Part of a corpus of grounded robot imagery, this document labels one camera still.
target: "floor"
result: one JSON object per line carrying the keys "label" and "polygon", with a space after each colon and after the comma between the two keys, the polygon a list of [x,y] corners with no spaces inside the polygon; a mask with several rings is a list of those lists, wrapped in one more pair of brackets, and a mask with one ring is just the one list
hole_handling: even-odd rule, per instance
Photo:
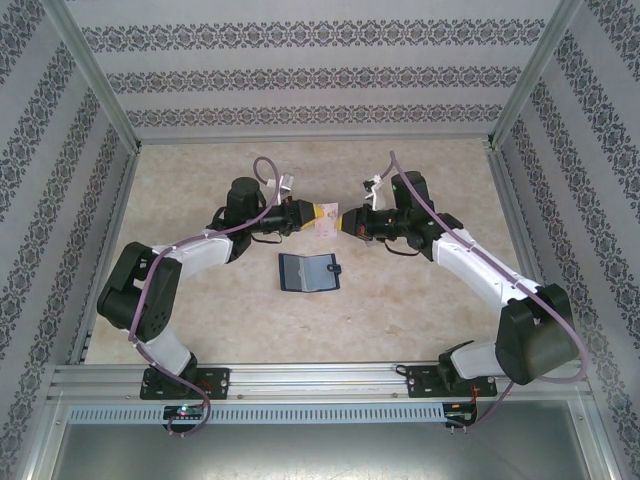
{"label": "floor", "polygon": [[[295,198],[339,202],[342,213],[363,203],[361,182],[386,168],[389,150],[405,170],[424,175],[438,211],[457,217],[517,267],[480,140],[145,146],[114,261],[134,240],[167,244],[201,231],[224,205],[232,180],[252,175],[259,155],[295,175]],[[389,182],[385,188],[390,203]],[[278,253],[335,253],[340,290],[282,292]],[[236,262],[181,282],[171,325],[201,363],[410,361],[433,360],[466,340],[493,339],[498,318],[461,280],[422,256],[398,257],[382,245],[367,247],[346,234],[319,238],[307,229],[281,245],[253,244]],[[143,362],[126,334],[103,318],[96,319],[86,361]]]}

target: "black mounting plate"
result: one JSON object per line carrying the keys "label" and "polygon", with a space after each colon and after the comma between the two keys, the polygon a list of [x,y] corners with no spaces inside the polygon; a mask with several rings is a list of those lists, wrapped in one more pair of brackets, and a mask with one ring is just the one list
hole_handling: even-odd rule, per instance
{"label": "black mounting plate", "polygon": [[396,368],[398,374],[407,379],[409,398],[434,398],[434,397],[471,397],[472,388],[476,387],[478,397],[495,397],[498,394],[493,377],[477,377],[456,383],[451,390],[447,390],[444,382],[438,375],[436,365],[413,365]]}
{"label": "black mounting plate", "polygon": [[[211,400],[226,400],[229,392],[228,368],[197,368],[196,386],[202,388]],[[147,368],[142,376],[140,386],[141,400],[198,400],[200,395],[188,389],[185,393],[181,385],[158,372],[155,368]]]}

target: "patterned wallpaper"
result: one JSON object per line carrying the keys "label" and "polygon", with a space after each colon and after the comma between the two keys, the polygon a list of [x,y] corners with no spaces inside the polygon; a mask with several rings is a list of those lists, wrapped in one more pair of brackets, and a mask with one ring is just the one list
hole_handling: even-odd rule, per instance
{"label": "patterned wallpaper", "polygon": [[546,282],[572,299],[623,478],[640,477],[640,16],[586,1],[503,145]]}
{"label": "patterned wallpaper", "polygon": [[211,3],[68,3],[143,140],[488,134],[558,0]]}
{"label": "patterned wallpaper", "polygon": [[5,1],[0,15],[0,479],[9,479],[37,425],[46,369],[75,343],[130,155],[40,3]]}

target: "pink cable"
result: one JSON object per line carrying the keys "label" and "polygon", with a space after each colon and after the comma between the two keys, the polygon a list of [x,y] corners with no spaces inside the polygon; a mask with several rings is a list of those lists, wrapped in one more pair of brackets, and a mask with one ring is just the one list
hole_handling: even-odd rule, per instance
{"label": "pink cable", "polygon": [[[159,372],[163,373],[164,375],[166,375],[169,378],[172,378],[173,380],[175,380],[176,382],[181,383],[182,385],[185,385],[186,387],[190,388],[191,390],[195,391],[196,393],[198,393],[199,395],[202,396],[204,403],[207,407],[207,413],[205,415],[203,415],[202,420],[200,421],[199,424],[197,424],[195,427],[193,427],[191,430],[187,431],[187,432],[182,432],[180,433],[180,437],[186,437],[188,435],[191,435],[195,432],[197,432],[198,430],[200,430],[201,428],[203,428],[206,423],[209,421],[209,417],[211,416],[211,401],[209,400],[209,396],[206,394],[206,392],[204,390],[202,390],[201,388],[197,387],[196,385],[192,384],[191,382],[188,382],[187,380],[181,378],[178,375],[175,375],[173,373],[171,373],[169,370],[165,369],[163,366],[158,365],[155,360],[153,360],[153,358],[151,358],[151,356],[149,356],[149,354],[144,350],[144,348],[140,345],[140,342],[138,341],[138,338],[136,337],[136,331],[138,330],[138,325],[140,324],[140,319],[142,318],[142,310],[144,309],[144,302],[147,299],[147,295],[149,294],[149,288],[151,286],[151,279],[153,278],[153,275],[156,272],[156,269],[158,268],[158,264],[160,263],[160,261],[167,256],[169,253],[171,253],[172,251],[174,251],[176,248],[179,247],[183,247],[185,245],[188,245],[189,243],[193,243],[193,242],[197,242],[200,240],[206,240],[208,238],[215,238],[215,237],[219,237],[221,235],[227,235],[229,233],[235,233],[238,232],[240,230],[243,230],[247,227],[250,227],[251,225],[258,223],[260,220],[262,220],[271,210],[271,207],[273,207],[278,199],[278,192],[280,191],[280,173],[278,172],[278,168],[276,167],[275,163],[273,163],[273,161],[270,158],[267,157],[258,157],[255,159],[255,161],[253,162],[253,170],[254,172],[257,172],[257,164],[260,161],[265,161],[269,164],[269,166],[271,167],[271,169],[273,170],[273,175],[276,181],[276,188],[273,192],[273,196],[271,197],[271,200],[269,200],[269,203],[267,204],[266,208],[262,211],[262,213],[260,213],[260,215],[258,215],[255,218],[252,218],[251,220],[248,220],[247,222],[243,223],[242,225],[238,225],[236,227],[231,227],[231,228],[227,228],[226,230],[220,230],[217,232],[211,232],[211,233],[203,233],[200,235],[195,235],[193,237],[189,237],[189,238],[185,238],[184,240],[180,240],[179,242],[173,244],[172,246],[165,248],[163,251],[161,251],[156,258],[153,260],[153,262],[151,263],[151,266],[149,267],[149,272],[147,273],[147,278],[145,280],[144,283],[144,287],[142,287],[142,292],[140,293],[140,299],[138,300],[138,305],[136,307],[136,312],[133,316],[133,321],[131,322],[131,328],[129,329],[129,341],[133,343],[135,349],[140,353],[140,355],[142,355],[142,357],[151,364],[152,367],[154,367],[155,369],[157,369]],[[178,432],[175,432],[173,430],[171,430],[171,424],[173,422],[173,419],[169,420],[169,423],[167,425],[167,430],[169,430],[169,435],[174,435]]]}
{"label": "pink cable", "polygon": [[405,185],[407,186],[407,188],[409,189],[413,197],[418,201],[420,206],[422,206],[422,208],[426,210],[426,212],[431,216],[431,218],[433,218],[433,220],[435,220],[436,223],[440,225],[445,232],[451,235],[454,238],[454,240],[459,242],[467,250],[470,250],[473,253],[475,253],[478,257],[480,257],[488,265],[490,265],[496,272],[502,275],[507,281],[511,282],[513,286],[515,286],[518,290],[520,290],[522,293],[524,293],[529,298],[531,298],[531,300],[537,303],[545,312],[551,315],[551,317],[560,324],[560,326],[565,330],[565,332],[569,334],[571,339],[575,342],[576,346],[578,347],[578,351],[580,352],[580,361],[582,363],[580,366],[580,371],[578,373],[576,373],[573,377],[568,377],[568,378],[552,378],[552,377],[545,377],[545,376],[540,376],[538,378],[545,382],[560,383],[560,384],[575,383],[582,380],[584,376],[587,374],[587,368],[589,366],[589,353],[587,352],[587,349],[584,346],[584,343],[582,342],[580,337],[578,337],[578,334],[573,330],[573,328],[571,328],[571,325],[569,325],[567,321],[564,318],[562,318],[562,316],[558,312],[556,312],[553,308],[551,308],[549,305],[543,302],[534,292],[529,290],[524,285],[521,285],[518,282],[517,278],[515,278],[508,271],[502,268],[489,255],[484,253],[482,250],[475,248],[474,244],[469,243],[467,240],[465,240],[464,238],[456,234],[453,231],[453,229],[451,229],[449,225],[447,225],[436,214],[436,212],[427,204],[427,202],[425,202],[422,199],[422,197],[418,194],[414,186],[411,184],[411,182],[407,178],[407,175],[404,173],[404,170],[402,170],[400,163],[398,163],[398,160],[396,159],[396,154],[393,151],[389,152],[389,154],[391,155],[391,164],[396,168],[396,170],[398,171],[398,174],[400,174],[400,177],[404,181]]}

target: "beige table surface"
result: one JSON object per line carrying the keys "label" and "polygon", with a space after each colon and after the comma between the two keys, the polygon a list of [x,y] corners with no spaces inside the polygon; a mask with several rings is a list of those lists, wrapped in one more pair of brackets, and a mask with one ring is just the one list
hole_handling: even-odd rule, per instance
{"label": "beige table surface", "polygon": [[[405,170],[425,176],[437,211],[456,216],[517,267],[479,140],[145,146],[114,262],[134,240],[166,244],[200,232],[226,203],[231,181],[252,175],[259,155],[295,175],[295,198],[339,202],[342,213],[362,204],[361,182],[386,168],[392,149]],[[392,202],[390,182],[385,187]],[[269,198],[271,190],[264,193]],[[341,289],[280,291],[278,253],[335,253]],[[398,257],[346,234],[316,238],[307,229],[281,245],[254,243],[236,262],[181,282],[171,325],[201,363],[408,361],[434,360],[465,340],[493,339],[498,318],[461,280],[422,256]],[[126,334],[100,317],[86,361],[143,362]]]}

